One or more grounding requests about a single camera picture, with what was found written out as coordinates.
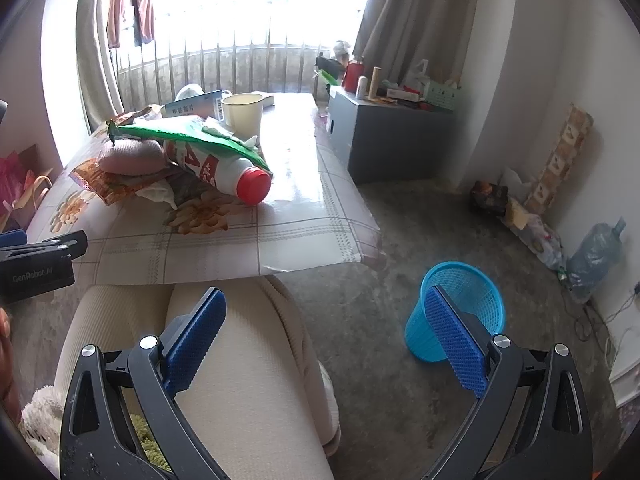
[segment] blue trash can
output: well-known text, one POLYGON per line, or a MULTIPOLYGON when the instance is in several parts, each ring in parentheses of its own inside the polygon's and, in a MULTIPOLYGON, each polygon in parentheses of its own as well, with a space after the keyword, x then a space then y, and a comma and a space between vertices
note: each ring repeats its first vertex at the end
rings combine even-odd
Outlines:
POLYGON ((504 304, 494 282, 461 262, 437 264, 422 280, 420 299, 404 328, 404 341, 418 359, 436 362, 447 358, 424 314, 424 296, 433 285, 440 285, 461 311, 478 316, 491 335, 504 329, 504 304))

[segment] curtain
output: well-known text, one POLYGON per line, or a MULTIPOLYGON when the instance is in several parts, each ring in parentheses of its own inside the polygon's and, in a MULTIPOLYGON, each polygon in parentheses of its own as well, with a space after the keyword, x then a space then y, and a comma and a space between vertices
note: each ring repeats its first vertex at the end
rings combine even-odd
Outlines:
POLYGON ((102 0, 78 0, 78 75, 91 130, 124 111, 107 47, 102 10, 102 0))
POLYGON ((475 11, 476 0, 367 0, 353 53, 391 82, 422 59, 432 78, 460 78, 475 11))

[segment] red bottle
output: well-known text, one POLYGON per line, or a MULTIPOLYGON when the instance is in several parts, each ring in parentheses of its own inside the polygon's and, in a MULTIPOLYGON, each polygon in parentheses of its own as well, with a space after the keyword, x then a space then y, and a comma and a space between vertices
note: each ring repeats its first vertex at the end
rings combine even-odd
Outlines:
POLYGON ((362 60, 352 59, 347 65, 347 71, 344 73, 342 87, 347 92, 355 94, 358 87, 358 79, 364 74, 364 63, 362 60))

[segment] beige pants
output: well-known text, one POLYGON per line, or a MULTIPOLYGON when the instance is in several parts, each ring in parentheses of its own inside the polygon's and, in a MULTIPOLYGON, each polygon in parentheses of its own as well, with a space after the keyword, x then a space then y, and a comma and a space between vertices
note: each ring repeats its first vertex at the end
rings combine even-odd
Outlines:
POLYGON ((227 312, 191 387, 176 396, 191 427, 232 480, 333 479, 325 455, 340 430, 331 383, 273 277, 92 287, 71 323, 56 387, 68 390, 85 344, 112 351, 159 335, 209 286, 224 292, 227 312))

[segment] green plush fabric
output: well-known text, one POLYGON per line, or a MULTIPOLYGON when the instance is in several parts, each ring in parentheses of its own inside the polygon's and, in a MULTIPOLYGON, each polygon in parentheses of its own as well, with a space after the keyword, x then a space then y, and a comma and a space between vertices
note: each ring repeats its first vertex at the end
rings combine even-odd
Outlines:
POLYGON ((139 415, 131 415, 131 421, 149 462, 171 473, 171 468, 154 440, 146 420, 139 415))

